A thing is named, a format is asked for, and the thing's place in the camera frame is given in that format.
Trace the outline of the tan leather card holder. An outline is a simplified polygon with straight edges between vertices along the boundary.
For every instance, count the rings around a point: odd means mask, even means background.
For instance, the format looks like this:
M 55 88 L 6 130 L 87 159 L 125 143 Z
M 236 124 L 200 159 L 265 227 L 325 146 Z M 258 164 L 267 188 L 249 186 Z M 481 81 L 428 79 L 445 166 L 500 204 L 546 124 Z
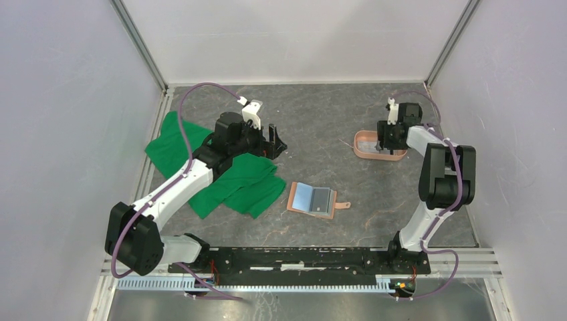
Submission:
M 321 219 L 333 219 L 337 209 L 349 209 L 351 202 L 337 202 L 337 191 L 293 182 L 286 209 Z

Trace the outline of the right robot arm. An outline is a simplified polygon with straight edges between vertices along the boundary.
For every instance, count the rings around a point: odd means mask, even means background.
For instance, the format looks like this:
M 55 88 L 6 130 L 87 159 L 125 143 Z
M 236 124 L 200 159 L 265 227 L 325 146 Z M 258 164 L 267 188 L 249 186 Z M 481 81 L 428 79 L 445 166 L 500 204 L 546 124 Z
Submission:
M 410 221 L 388 245 L 386 264 L 403 273 L 428 253 L 431 236 L 441 224 L 475 196 L 476 150 L 453 144 L 422 122 L 417 103 L 388 99 L 388 117 L 377 123 L 377 150 L 413 149 L 423 158 L 418 184 L 420 203 Z

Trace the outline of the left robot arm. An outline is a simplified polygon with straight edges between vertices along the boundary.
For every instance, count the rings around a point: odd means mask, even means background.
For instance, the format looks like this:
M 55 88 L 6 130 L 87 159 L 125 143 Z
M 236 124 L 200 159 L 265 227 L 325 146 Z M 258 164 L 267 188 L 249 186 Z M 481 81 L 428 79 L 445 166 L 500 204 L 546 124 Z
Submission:
M 115 278 L 132 272 L 145 276 L 159 265 L 185 263 L 193 272 L 210 264 L 204 243 L 191 235 L 162 236 L 165 223 L 198 192 L 207 188 L 242 154 L 277 158 L 288 146 L 274 124 L 263 135 L 258 116 L 247 111 L 224 112 L 215 129 L 189 153 L 189 159 L 165 183 L 147 196 L 110 211 L 104 249 L 111 256 L 110 271 Z

